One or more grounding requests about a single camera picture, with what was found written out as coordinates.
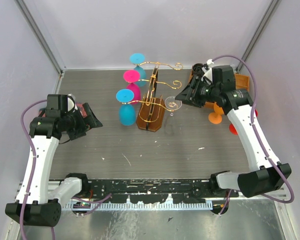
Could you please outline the orange wine glass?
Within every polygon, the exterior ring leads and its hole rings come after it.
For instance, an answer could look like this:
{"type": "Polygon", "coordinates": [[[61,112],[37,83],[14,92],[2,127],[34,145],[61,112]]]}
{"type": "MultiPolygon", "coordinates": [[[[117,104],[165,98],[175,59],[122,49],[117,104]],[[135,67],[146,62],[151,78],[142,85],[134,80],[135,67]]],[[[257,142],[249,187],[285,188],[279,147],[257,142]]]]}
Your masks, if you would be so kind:
{"type": "Polygon", "coordinates": [[[218,106],[218,104],[215,102],[213,104],[213,112],[211,112],[208,115],[208,120],[215,125],[218,125],[222,122],[222,115],[224,114],[223,109],[218,106]]]}

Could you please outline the clear wine glass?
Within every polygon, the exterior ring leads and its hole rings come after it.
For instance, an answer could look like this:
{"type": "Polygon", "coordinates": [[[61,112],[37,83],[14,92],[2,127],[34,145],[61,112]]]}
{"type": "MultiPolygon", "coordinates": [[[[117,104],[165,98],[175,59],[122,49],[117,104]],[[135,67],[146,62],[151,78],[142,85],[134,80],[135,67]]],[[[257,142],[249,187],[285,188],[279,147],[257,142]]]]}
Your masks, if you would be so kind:
{"type": "Polygon", "coordinates": [[[176,100],[175,96],[169,96],[164,101],[165,107],[169,110],[169,116],[173,117],[175,111],[182,107],[182,101],[176,100]]]}

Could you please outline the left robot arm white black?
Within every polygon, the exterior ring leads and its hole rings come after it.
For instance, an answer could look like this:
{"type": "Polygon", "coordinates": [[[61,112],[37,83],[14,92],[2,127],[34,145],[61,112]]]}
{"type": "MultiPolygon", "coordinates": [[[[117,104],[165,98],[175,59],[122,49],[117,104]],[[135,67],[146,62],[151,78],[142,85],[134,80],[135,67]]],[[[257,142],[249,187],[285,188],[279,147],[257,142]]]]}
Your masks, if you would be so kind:
{"type": "Polygon", "coordinates": [[[30,145],[26,171],[15,201],[5,206],[5,214],[24,226],[55,227],[67,202],[89,195],[90,184],[84,173],[69,173],[52,193],[48,192],[49,177],[63,134],[74,141],[102,127],[90,105],[77,104],[70,94],[49,94],[45,103],[24,130],[30,145]]]}

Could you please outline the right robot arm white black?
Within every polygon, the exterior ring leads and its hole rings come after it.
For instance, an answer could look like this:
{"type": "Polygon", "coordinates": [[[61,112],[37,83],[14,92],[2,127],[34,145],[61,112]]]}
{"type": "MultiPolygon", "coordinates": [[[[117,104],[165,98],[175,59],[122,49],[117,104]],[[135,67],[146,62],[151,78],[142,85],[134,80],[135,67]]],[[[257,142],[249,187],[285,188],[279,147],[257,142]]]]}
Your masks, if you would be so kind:
{"type": "Polygon", "coordinates": [[[184,105],[201,108],[205,103],[216,103],[233,124],[248,160],[249,172],[222,171],[213,173],[209,191],[221,197],[227,189],[240,191],[245,197],[279,190],[292,169],[282,164],[272,151],[252,113],[253,100],[245,88],[236,87],[233,68],[229,65],[208,67],[196,63],[192,66],[189,82],[176,96],[184,105]]]}

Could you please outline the red wine glass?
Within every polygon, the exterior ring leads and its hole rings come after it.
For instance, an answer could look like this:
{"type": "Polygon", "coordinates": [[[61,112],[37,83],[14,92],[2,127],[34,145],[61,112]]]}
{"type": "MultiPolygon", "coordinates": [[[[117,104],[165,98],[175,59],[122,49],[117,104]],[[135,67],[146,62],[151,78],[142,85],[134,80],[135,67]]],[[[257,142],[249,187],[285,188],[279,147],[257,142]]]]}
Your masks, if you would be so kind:
{"type": "MultiPolygon", "coordinates": [[[[255,116],[257,117],[257,116],[258,116],[258,111],[257,111],[256,109],[255,109],[254,111],[255,111],[255,116]]],[[[229,131],[230,131],[233,135],[236,135],[236,136],[238,135],[238,132],[237,132],[235,126],[234,126],[232,123],[229,125],[228,129],[229,129],[229,131]]]]}

